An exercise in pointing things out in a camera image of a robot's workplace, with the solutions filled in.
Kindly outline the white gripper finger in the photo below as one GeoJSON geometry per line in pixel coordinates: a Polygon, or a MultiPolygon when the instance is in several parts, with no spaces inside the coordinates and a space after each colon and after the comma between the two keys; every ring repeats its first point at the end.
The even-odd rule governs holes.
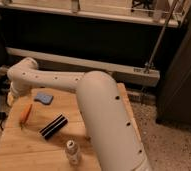
{"type": "Polygon", "coordinates": [[[11,92],[9,92],[7,95],[7,104],[9,107],[12,107],[13,103],[14,103],[14,97],[11,94],[11,92]]]}

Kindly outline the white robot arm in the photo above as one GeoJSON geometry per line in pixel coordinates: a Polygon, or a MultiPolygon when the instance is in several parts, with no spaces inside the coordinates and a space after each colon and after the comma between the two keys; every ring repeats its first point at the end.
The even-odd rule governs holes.
{"type": "Polygon", "coordinates": [[[102,71],[41,71],[25,58],[7,71],[13,96],[34,87],[74,92],[85,128],[91,138],[101,171],[152,171],[116,81],[102,71]]]}

